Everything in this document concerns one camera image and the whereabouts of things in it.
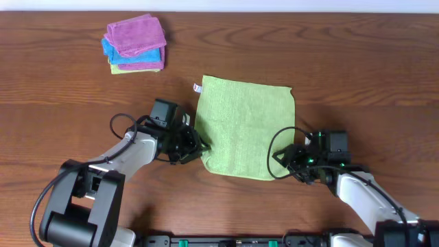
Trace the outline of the light green microfiber cloth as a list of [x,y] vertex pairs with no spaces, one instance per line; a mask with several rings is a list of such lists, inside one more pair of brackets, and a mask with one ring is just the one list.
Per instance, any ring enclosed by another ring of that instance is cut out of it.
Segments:
[[202,78],[195,130],[209,145],[212,174],[274,180],[287,170],[271,154],[294,141],[295,102],[286,86]]

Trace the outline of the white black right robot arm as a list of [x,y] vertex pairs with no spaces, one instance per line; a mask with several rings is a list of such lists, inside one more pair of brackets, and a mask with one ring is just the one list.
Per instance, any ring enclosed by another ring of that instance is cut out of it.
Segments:
[[308,185],[320,181],[347,204],[373,234],[329,233],[326,246],[431,246],[438,245],[438,221],[422,220],[387,193],[364,165],[354,165],[345,131],[305,132],[304,144],[268,150],[289,177]]

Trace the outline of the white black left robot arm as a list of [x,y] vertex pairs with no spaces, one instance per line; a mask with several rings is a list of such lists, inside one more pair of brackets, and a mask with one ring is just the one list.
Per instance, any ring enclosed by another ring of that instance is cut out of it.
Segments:
[[161,154],[186,164],[209,148],[178,104],[156,99],[150,114],[126,118],[132,125],[118,144],[84,163],[65,161],[40,193],[29,220],[37,246],[134,246],[135,232],[119,226],[125,183]]

